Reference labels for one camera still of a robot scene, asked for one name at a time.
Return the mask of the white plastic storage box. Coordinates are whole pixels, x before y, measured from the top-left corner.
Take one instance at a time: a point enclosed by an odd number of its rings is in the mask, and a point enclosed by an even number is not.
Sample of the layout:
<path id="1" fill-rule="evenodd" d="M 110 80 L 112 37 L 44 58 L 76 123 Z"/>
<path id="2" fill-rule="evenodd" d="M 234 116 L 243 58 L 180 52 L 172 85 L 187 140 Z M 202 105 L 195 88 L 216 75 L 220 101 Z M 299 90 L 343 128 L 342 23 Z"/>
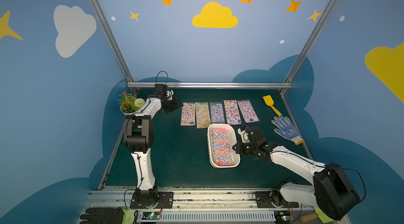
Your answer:
<path id="1" fill-rule="evenodd" d="M 212 128 L 223 128 L 228 131 L 228 138 L 229 138 L 229 146 L 230 146 L 230 151 L 231 151 L 231 157 L 233 159 L 233 165 L 232 166 L 217 166 L 214 162 L 214 154 L 213 154 L 213 144 L 211 141 L 211 129 Z M 234 168 L 237 167 L 240 162 L 241 162 L 241 157 L 239 154 L 237 154 L 233 149 L 232 146 L 237 143 L 237 137 L 236 133 L 233 129 L 232 126 L 228 124 L 211 124 L 208 129 L 207 129 L 207 142 L 208 142 L 208 153 L 209 153 L 209 162 L 214 168 Z"/>

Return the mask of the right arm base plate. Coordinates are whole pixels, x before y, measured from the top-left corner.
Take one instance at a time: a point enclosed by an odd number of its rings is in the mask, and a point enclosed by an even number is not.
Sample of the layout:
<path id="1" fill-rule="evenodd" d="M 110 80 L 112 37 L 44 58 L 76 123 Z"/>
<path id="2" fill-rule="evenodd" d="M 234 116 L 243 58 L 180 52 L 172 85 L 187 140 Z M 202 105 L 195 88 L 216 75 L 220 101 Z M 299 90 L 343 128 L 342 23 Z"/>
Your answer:
<path id="1" fill-rule="evenodd" d="M 257 191 L 253 193 L 258 208 L 298 208 L 296 202 L 287 202 L 279 191 Z"/>

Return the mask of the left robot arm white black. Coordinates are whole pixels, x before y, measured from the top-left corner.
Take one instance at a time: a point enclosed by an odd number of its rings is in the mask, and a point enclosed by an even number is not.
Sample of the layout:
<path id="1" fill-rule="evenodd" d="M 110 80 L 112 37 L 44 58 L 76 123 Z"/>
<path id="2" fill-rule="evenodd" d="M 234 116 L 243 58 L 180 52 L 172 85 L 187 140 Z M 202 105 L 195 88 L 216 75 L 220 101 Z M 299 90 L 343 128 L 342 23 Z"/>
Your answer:
<path id="1" fill-rule="evenodd" d="M 154 143 L 152 119 L 161 109 L 170 113 L 183 104 L 165 84 L 155 84 L 154 93 L 134 113 L 125 116 L 124 145 L 136 167 L 137 186 L 130 203 L 131 208 L 155 208 L 158 205 L 158 188 L 152 170 L 151 148 Z"/>

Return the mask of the pink blue cat sticker sheet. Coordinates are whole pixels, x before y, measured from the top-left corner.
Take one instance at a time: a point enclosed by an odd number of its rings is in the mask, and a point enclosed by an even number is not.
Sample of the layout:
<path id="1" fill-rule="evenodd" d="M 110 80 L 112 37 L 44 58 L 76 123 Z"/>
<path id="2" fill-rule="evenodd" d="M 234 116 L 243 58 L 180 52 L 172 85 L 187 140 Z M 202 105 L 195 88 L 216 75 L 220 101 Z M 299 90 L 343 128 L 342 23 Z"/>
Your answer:
<path id="1" fill-rule="evenodd" d="M 229 146 L 228 131 L 223 128 L 212 128 L 210 136 L 213 144 L 215 164 L 221 167 L 232 166 L 233 159 Z"/>

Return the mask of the pink bonbon drop sticker sheet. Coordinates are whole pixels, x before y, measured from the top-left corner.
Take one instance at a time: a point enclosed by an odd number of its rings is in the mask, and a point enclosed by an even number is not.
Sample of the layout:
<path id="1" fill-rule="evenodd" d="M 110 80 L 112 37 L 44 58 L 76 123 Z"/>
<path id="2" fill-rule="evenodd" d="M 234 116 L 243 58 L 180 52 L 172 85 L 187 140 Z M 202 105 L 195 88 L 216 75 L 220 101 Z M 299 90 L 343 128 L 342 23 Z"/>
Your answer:
<path id="1" fill-rule="evenodd" d="M 183 103 L 181 126 L 196 125 L 196 106 L 195 103 Z"/>

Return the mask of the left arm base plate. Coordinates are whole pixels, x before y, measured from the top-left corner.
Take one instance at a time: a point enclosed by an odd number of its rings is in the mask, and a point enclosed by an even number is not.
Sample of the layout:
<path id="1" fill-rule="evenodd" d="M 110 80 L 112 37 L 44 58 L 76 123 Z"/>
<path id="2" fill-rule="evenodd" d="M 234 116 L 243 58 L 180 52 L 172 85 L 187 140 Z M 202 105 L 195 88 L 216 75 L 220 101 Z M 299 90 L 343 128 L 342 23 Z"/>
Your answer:
<path id="1" fill-rule="evenodd" d="M 171 209 L 173 207 L 173 192 L 158 192 L 156 198 L 137 197 L 133 194 L 130 209 Z"/>

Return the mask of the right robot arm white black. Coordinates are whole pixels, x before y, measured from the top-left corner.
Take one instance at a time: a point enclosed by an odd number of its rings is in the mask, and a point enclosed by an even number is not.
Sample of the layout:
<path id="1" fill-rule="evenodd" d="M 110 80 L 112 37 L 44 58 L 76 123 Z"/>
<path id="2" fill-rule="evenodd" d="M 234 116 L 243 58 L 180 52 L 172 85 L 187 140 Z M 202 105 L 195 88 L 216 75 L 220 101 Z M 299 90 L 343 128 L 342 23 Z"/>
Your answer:
<path id="1" fill-rule="evenodd" d="M 267 141 L 259 128 L 242 126 L 238 129 L 241 140 L 233 150 L 241 155 L 255 155 L 273 164 L 287 168 L 309 184 L 279 183 L 265 197 L 257 200 L 275 208 L 289 203 L 309 205 L 320 209 L 332 220 L 341 220 L 352 208 L 364 201 L 346 174 L 346 169 L 336 163 L 316 162 L 290 151 L 273 141 Z"/>

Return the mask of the purple sticker sheet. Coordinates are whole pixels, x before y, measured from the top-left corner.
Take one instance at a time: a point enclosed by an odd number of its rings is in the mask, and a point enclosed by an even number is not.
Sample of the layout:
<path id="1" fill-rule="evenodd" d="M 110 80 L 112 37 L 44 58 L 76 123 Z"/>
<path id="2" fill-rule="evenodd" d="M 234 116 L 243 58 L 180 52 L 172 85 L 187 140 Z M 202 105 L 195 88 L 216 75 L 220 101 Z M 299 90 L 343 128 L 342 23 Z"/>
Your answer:
<path id="1" fill-rule="evenodd" d="M 224 124 L 224 110 L 222 103 L 210 103 L 210 117 L 213 124 Z"/>

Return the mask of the pink bear sticker sheet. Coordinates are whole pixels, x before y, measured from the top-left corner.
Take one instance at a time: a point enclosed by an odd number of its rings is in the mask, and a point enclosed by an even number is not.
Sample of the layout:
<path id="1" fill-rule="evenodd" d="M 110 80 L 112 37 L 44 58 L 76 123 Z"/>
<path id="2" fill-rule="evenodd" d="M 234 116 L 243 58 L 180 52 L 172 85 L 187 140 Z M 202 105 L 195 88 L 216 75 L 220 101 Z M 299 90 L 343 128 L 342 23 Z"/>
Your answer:
<path id="1" fill-rule="evenodd" d="M 238 100 L 237 103 L 245 123 L 259 122 L 259 118 L 256 112 L 254 111 L 250 100 Z"/>

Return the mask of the green panda sticker sheet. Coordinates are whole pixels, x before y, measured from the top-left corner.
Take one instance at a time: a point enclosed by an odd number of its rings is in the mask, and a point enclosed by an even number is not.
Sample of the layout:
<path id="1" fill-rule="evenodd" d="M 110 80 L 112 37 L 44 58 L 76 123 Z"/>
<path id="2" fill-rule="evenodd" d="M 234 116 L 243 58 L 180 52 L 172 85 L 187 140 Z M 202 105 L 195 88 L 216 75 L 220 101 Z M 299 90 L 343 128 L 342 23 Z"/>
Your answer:
<path id="1" fill-rule="evenodd" d="M 196 127 L 197 129 L 208 128 L 211 124 L 209 104 L 195 103 L 196 106 Z"/>

